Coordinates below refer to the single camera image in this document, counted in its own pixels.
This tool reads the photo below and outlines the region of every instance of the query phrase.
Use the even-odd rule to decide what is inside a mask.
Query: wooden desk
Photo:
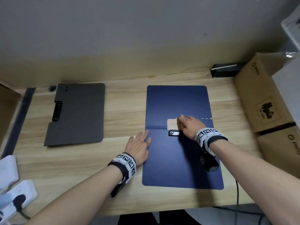
[[[232,78],[212,79],[210,73],[205,71],[103,83],[106,84],[103,142],[52,149],[43,144],[53,114],[55,92],[48,92],[47,88],[36,89],[14,151],[20,180],[33,179],[38,192],[37,199],[25,209],[29,216],[35,215],[59,195],[107,166],[112,158],[124,151],[129,136],[144,131],[148,85],[207,86],[215,128],[244,150],[261,156]],[[139,167],[117,197],[106,201],[100,215],[235,204],[235,180],[223,164],[221,169],[224,190],[195,190],[143,186],[143,168]],[[240,187],[240,203],[252,202]]]

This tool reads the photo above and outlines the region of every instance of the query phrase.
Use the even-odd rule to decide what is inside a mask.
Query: blue clipboard folder
[[[200,161],[200,149],[194,140],[181,134],[169,136],[167,120],[181,114],[201,120],[213,128],[212,113],[205,86],[150,85],[147,87],[145,129],[151,144],[149,157],[143,165],[142,183],[194,189],[224,188],[220,168],[208,172]]]

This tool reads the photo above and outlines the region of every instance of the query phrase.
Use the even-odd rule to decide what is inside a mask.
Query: forearm
[[[226,140],[210,149],[273,224],[300,221],[300,180]]]
[[[110,165],[52,201],[27,224],[89,224],[122,177],[119,168]]]

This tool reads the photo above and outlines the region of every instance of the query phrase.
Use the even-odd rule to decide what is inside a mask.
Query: beige paper
[[[167,120],[167,128],[168,130],[182,130],[181,123],[175,119],[168,119]]]

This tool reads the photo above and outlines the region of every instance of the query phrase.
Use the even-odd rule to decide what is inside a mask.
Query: wristband
[[[120,169],[123,178],[122,181],[113,189],[111,197],[115,197],[118,192],[129,182],[132,176],[135,174],[137,164],[134,158],[128,153],[124,152],[116,156],[109,164],[114,165]]]
[[[195,140],[197,144],[199,144],[201,148],[205,148],[205,150],[208,151],[208,153],[211,155],[215,155],[215,154],[209,150],[209,145],[215,142],[216,140],[220,140],[220,139],[228,140],[225,136],[223,136],[220,132],[218,132],[214,128],[201,129],[197,132],[195,136]]]

